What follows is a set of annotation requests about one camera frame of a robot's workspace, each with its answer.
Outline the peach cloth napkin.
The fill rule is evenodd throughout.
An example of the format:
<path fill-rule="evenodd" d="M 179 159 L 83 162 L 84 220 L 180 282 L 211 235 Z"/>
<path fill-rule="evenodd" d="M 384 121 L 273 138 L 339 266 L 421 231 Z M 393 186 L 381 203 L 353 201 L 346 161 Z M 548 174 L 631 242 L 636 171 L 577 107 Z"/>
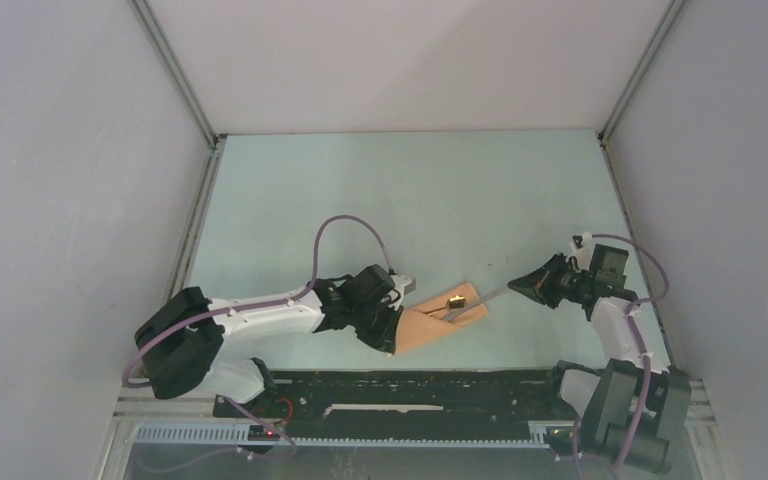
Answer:
<path fill-rule="evenodd" d="M 400 316 L 396 328 L 395 351 L 393 355 L 402 355 L 427 346 L 478 322 L 479 320 L 466 326 L 459 326 L 442 320 L 442 317 L 449 312 L 442 311 L 431 315 L 425 314 L 426 311 L 442 307 L 447 299 L 456 295 L 464 296 L 467 301 L 480 297 L 471 282 L 464 282 L 442 294 L 405 309 Z"/>

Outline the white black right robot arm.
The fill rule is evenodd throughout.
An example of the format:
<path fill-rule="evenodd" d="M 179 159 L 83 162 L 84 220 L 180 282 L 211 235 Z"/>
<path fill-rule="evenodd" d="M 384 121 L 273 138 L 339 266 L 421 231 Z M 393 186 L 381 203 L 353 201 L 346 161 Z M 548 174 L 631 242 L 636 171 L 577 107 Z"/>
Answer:
<path fill-rule="evenodd" d="M 577 414 L 575 450 L 664 474 L 672 467 L 671 449 L 682 435 L 691 388 L 656 359 L 629 318 L 638 296 L 625 286 L 628 257 L 626 250 L 596 245 L 581 268 L 576 257 L 558 253 L 507 286 L 550 309 L 564 301 L 580 305 L 601 342 L 603 369 L 560 361 L 555 382 L 541 392 L 551 416 Z"/>

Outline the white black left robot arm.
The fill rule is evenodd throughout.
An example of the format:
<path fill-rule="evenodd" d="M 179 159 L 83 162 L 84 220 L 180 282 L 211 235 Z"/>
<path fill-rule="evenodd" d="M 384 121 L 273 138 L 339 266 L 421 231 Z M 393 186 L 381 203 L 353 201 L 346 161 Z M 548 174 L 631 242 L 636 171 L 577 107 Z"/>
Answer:
<path fill-rule="evenodd" d="M 391 354 L 403 300 L 414 288 L 413 278 L 377 265 L 247 300 L 208 298 L 200 288 L 187 287 L 137 330 L 137 356 L 125 367 L 122 383 L 148 388 L 159 400 L 209 392 L 264 416 L 276 403 L 274 381 L 263 360 L 246 355 L 248 347 L 281 334 L 350 328 L 366 346 Z"/>

